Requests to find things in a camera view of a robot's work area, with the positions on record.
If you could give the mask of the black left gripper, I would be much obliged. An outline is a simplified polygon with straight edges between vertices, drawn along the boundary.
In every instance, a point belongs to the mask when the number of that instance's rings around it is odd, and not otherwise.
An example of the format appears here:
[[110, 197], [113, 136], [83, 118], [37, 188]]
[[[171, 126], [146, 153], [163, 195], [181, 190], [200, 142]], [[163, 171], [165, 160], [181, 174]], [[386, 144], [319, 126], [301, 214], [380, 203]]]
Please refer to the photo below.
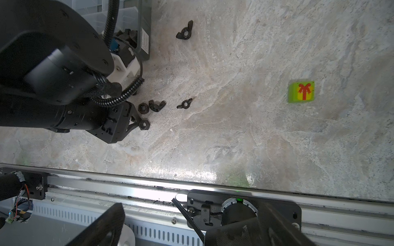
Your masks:
[[95, 130], [88, 130], [90, 134], [105, 143], [122, 141], [131, 131], [143, 130], [143, 120], [136, 107], [130, 102], [107, 108], [107, 116], [102, 125]]

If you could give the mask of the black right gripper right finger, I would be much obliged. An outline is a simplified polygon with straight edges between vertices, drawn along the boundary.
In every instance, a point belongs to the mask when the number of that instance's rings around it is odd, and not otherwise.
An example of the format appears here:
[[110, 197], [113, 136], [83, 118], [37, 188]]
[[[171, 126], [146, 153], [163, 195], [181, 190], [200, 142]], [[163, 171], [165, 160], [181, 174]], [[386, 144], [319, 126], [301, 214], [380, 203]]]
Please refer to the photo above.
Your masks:
[[270, 204], [259, 204], [258, 221], [264, 246], [316, 245]]

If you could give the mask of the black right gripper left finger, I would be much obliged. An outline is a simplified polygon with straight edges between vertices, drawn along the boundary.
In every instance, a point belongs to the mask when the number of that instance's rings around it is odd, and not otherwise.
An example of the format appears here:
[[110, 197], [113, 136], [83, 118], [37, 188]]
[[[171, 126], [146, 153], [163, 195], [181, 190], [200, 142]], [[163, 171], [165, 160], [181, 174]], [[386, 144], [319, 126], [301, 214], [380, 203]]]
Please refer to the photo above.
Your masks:
[[115, 203], [67, 246], [117, 246], [125, 222], [121, 203]]

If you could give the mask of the black wing nut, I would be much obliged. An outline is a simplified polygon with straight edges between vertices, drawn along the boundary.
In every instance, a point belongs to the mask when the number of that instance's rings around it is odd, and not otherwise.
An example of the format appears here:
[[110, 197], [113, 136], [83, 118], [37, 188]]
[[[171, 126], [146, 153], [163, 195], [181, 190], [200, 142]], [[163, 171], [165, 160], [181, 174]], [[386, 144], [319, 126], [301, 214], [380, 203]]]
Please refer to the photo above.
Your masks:
[[194, 25], [193, 20], [190, 20], [187, 24], [187, 27], [183, 28], [181, 32], [177, 33], [176, 38], [180, 40], [190, 39], [192, 35], [193, 25]]
[[193, 98], [186, 99], [186, 100], [182, 101], [182, 103], [180, 105], [178, 105], [176, 108], [177, 109], [188, 109], [190, 107], [192, 101], [193, 101]]
[[148, 105], [153, 112], [160, 112], [166, 106], [166, 101], [161, 101], [159, 104], [156, 104], [153, 100], [150, 100]]

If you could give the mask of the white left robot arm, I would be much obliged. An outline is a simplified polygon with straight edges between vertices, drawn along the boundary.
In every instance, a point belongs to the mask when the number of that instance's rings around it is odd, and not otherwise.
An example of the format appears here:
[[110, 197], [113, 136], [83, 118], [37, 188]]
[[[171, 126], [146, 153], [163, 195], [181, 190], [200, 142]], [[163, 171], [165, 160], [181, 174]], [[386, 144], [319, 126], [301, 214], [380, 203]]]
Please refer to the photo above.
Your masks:
[[1, 126], [85, 130], [110, 144], [148, 130], [129, 102], [142, 76], [125, 89], [108, 80], [118, 12], [110, 1], [98, 34], [62, 2], [1, 1]]

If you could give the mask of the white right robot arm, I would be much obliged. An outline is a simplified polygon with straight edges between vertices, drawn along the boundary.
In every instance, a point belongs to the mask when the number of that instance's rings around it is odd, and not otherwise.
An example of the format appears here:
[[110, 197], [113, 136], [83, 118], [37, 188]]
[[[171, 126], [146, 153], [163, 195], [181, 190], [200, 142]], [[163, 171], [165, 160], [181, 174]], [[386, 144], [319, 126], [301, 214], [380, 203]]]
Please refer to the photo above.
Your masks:
[[[221, 207], [221, 226], [203, 233], [176, 198], [172, 203], [206, 246], [313, 246], [314, 243], [270, 204], [254, 208], [245, 199], [228, 199]], [[77, 235], [70, 246], [116, 246], [125, 222], [121, 203], [115, 203]]]

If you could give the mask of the black hex nut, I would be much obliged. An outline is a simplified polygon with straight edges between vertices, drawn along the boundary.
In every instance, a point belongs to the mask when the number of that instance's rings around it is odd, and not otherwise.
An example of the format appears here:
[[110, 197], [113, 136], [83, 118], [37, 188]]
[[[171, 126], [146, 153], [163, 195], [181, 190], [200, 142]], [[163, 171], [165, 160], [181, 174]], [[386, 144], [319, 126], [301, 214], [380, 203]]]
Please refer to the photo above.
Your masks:
[[139, 128], [140, 130], [149, 130], [150, 128], [150, 122], [148, 120], [142, 119], [139, 121]]
[[148, 114], [150, 111], [150, 107], [148, 104], [146, 104], [145, 102], [139, 104], [138, 106], [138, 111], [140, 114], [145, 115]]

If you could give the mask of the translucent grey organizer box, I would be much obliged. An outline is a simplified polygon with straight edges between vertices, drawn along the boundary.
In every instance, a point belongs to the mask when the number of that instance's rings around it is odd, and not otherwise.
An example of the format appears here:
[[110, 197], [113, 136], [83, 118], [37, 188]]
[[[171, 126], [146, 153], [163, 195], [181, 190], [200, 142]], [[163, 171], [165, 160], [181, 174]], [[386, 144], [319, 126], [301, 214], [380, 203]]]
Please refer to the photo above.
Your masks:
[[[81, 15], [98, 33], [104, 33], [109, 1], [107, 0], [64, 0], [62, 3]], [[115, 33], [129, 29], [132, 44], [142, 60], [150, 59], [152, 1], [119, 1]]]

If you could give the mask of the green gift-print cube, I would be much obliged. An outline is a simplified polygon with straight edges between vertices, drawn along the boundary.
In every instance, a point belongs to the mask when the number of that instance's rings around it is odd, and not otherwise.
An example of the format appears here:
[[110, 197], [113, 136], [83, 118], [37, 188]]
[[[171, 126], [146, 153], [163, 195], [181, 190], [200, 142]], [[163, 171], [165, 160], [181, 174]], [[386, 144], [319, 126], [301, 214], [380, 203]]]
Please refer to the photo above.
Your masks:
[[295, 82], [289, 85], [288, 102], [302, 103], [315, 99], [315, 82]]

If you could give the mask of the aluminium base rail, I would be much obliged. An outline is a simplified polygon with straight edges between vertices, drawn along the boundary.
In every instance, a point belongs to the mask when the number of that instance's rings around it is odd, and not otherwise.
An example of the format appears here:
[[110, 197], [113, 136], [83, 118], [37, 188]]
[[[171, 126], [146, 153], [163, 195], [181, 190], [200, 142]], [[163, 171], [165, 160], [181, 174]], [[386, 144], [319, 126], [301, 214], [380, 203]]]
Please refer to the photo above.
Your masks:
[[35, 245], [62, 245], [89, 226], [114, 203], [122, 203], [125, 223], [141, 245], [199, 246], [197, 234], [172, 204], [176, 198], [199, 215], [194, 193], [248, 196], [285, 202], [297, 209], [290, 219], [319, 246], [391, 246], [394, 243], [394, 204], [375, 200], [330, 197], [216, 185], [136, 178], [121, 175], [2, 164], [1, 173], [13, 170], [47, 175], [46, 197], [34, 200], [33, 218], [25, 224], [30, 236], [50, 231]]

